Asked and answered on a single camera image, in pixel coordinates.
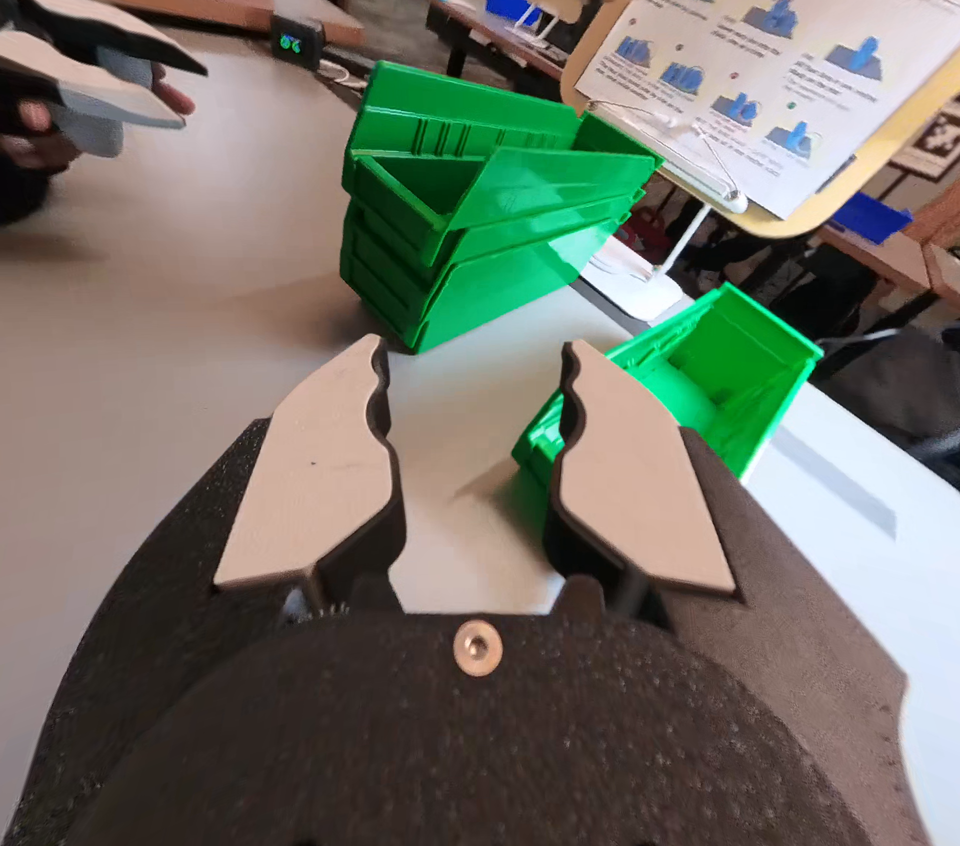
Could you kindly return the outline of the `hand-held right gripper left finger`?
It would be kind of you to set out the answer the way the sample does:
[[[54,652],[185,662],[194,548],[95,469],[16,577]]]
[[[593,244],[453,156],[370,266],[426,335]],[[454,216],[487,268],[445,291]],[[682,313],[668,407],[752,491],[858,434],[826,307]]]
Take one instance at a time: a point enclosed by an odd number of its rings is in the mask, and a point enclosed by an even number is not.
[[[220,593],[300,588],[347,607],[358,581],[386,579],[407,539],[389,442],[385,339],[367,334],[276,407],[213,575]]]

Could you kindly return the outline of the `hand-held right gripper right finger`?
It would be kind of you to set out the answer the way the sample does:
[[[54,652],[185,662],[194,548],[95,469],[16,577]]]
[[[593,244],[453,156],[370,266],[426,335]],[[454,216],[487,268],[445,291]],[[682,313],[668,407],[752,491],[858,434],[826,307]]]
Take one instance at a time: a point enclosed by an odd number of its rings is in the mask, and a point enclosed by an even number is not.
[[[542,540],[564,578],[595,580],[608,612],[663,592],[733,600],[738,584],[681,428],[643,384],[585,340],[564,344],[562,446]]]

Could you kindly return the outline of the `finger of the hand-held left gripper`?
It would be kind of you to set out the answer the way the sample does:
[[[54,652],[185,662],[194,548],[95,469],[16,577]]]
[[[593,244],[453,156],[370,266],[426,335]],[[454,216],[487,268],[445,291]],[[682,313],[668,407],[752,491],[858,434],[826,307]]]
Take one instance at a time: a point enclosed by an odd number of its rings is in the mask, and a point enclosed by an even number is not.
[[[94,152],[107,152],[104,146],[110,141],[107,136],[111,126],[122,126],[124,145],[125,124],[173,130],[180,130],[186,124],[185,119],[148,86],[128,82],[102,67],[74,60],[25,31],[12,28],[2,31],[2,69],[30,72],[54,81],[59,92],[59,101],[52,106],[54,123],[78,146],[92,147]],[[97,140],[106,142],[103,146],[93,145]]]
[[[16,88],[150,88],[156,66],[207,77],[177,40],[101,0],[13,0]]]

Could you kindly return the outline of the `white desk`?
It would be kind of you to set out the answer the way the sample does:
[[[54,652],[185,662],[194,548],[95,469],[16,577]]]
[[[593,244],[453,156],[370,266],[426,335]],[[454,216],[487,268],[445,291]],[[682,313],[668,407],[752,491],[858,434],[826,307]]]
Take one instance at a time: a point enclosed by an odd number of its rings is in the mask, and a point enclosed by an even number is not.
[[[930,842],[958,844],[958,491],[811,384],[747,487],[905,673],[895,746]]]

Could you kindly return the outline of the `person's left hand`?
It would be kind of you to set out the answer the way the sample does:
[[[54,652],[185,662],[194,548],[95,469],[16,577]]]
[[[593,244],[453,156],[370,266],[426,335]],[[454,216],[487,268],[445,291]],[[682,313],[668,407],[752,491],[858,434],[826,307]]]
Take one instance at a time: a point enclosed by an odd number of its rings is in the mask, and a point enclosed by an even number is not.
[[[167,82],[165,67],[158,63],[152,63],[151,67],[150,86],[152,91],[182,118],[191,116],[196,110],[194,100]],[[25,103],[21,109],[31,125],[46,125],[43,122],[45,120],[44,110],[39,104]],[[2,135],[3,153],[21,167],[57,173],[68,168],[74,160],[84,153],[113,158],[122,149],[123,128],[121,125],[117,125],[115,128],[111,126],[107,131],[108,136],[103,134],[110,141],[106,146],[104,146],[105,141],[101,143],[100,140],[97,140],[96,143],[93,143],[93,145],[100,144],[100,146],[103,146],[106,153],[94,152],[92,147],[87,149],[86,146],[78,146],[70,135],[54,123],[54,120],[53,125],[55,126],[55,132],[49,136],[22,138]]]

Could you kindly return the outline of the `white board stand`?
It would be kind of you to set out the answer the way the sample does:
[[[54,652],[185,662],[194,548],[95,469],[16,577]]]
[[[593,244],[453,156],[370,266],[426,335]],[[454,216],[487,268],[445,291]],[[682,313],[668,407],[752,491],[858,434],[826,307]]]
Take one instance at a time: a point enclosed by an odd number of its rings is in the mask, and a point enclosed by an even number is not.
[[[664,318],[683,296],[670,271],[711,211],[703,205],[665,259],[655,264],[628,244],[625,233],[611,235],[590,257],[580,279],[632,319],[652,324]]]

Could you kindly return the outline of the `grey device green display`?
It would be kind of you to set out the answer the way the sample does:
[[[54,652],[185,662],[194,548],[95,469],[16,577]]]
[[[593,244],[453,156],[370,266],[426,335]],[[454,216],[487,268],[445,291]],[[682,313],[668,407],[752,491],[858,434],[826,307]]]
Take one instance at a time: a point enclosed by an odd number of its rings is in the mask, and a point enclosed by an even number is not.
[[[323,26],[318,21],[295,20],[277,13],[272,14],[270,54],[279,61],[316,74],[319,72],[327,43]]]

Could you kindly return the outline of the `white sheet holder bar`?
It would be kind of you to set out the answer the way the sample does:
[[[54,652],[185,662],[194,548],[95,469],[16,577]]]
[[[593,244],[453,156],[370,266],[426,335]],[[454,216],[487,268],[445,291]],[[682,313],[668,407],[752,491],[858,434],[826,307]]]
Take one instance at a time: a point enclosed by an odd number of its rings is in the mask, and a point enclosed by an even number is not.
[[[703,202],[734,215],[750,201],[705,130],[678,115],[609,100],[590,99],[585,108],[639,140],[662,158],[662,166]]]

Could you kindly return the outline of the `long wooden table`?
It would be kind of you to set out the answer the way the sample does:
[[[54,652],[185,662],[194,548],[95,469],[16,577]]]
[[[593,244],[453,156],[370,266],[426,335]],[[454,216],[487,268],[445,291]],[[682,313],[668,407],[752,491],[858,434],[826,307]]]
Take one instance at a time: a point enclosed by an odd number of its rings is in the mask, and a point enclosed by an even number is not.
[[[426,28],[450,51],[446,63],[449,76],[461,77],[466,60],[472,58],[512,85],[522,84],[526,78],[537,95],[559,95],[564,69],[531,48],[506,20],[453,0],[425,2]],[[910,317],[938,301],[958,310],[958,259],[934,240],[918,241],[908,232],[906,228],[874,244],[828,221],[803,234],[802,239],[822,240],[872,270],[883,283],[912,294],[914,298],[899,309]]]

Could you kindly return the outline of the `black white marker sign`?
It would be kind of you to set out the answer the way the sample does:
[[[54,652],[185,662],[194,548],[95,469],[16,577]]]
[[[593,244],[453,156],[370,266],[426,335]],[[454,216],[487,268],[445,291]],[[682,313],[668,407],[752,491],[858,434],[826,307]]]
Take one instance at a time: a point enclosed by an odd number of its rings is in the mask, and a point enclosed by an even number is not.
[[[959,161],[959,106],[950,103],[889,165],[932,183],[941,182]]]

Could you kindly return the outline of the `small clear picture stand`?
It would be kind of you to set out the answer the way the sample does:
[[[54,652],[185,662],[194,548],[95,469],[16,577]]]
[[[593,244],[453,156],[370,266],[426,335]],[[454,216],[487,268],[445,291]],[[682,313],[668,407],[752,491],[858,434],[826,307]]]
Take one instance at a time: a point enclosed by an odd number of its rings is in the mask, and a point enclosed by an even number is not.
[[[560,21],[555,13],[550,13],[535,3],[529,3],[526,10],[513,22],[512,34],[532,46],[546,48],[548,37]]]

